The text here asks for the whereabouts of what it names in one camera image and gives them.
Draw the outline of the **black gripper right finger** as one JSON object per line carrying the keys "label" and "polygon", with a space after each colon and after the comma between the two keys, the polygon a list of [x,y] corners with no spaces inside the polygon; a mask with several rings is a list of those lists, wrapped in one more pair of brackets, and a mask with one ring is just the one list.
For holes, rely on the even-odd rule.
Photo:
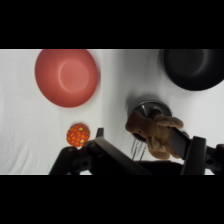
{"label": "black gripper right finger", "polygon": [[224,144],[209,147],[205,138],[189,139],[177,128],[169,129],[168,144],[184,161],[182,175],[203,175],[206,169],[224,175]]}

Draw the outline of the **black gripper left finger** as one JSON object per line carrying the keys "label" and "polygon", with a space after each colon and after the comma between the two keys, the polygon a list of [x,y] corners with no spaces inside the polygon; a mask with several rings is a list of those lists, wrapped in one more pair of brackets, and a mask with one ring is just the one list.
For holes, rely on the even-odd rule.
{"label": "black gripper left finger", "polygon": [[150,172],[127,157],[104,139],[104,129],[80,149],[63,148],[54,162],[50,175],[79,175],[89,171],[93,175],[150,175]]}

